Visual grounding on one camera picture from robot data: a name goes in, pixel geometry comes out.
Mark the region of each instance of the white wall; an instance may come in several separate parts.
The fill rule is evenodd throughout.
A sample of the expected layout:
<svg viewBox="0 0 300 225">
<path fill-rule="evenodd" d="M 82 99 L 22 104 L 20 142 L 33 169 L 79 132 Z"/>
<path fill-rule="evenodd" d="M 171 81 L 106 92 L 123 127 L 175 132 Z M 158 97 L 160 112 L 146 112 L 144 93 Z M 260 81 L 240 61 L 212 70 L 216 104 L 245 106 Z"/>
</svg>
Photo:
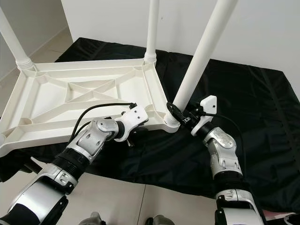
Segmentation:
<svg viewBox="0 0 300 225">
<path fill-rule="evenodd" d="M 68 25 L 60 0 L 0 0 L 0 6 L 28 55 Z M 0 35 L 0 79 L 15 67 Z"/>
<path fill-rule="evenodd" d="M 73 40 L 146 46 L 149 0 L 61 0 Z M 194 54 L 216 0 L 161 0 L 157 49 Z M 240 0 L 212 58 L 285 73 L 300 97 L 300 1 Z"/>
</svg>

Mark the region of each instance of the black cloth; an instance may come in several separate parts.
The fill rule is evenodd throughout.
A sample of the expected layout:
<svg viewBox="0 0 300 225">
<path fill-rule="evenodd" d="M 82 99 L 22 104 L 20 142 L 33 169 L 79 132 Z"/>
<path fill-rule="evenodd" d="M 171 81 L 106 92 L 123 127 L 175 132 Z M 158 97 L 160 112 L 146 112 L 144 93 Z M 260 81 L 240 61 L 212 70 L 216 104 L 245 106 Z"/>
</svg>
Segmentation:
<svg viewBox="0 0 300 225">
<path fill-rule="evenodd" d="M 57 62 L 142 58 L 145 48 L 79 38 Z M 190 55 L 157 51 L 156 69 L 165 94 L 172 101 L 192 59 Z M 264 209 L 300 212 L 300 104 L 283 72 L 210 60 L 191 101 L 217 96 L 217 111 L 242 130 L 247 152 L 247 181 Z M 215 118 L 215 125 L 237 142 L 232 124 Z M 108 142 L 87 172 L 175 191 L 214 196 L 210 156 L 202 140 L 184 129 L 132 136 L 135 147 Z M 22 149 L 51 162 L 66 143 Z"/>
</svg>

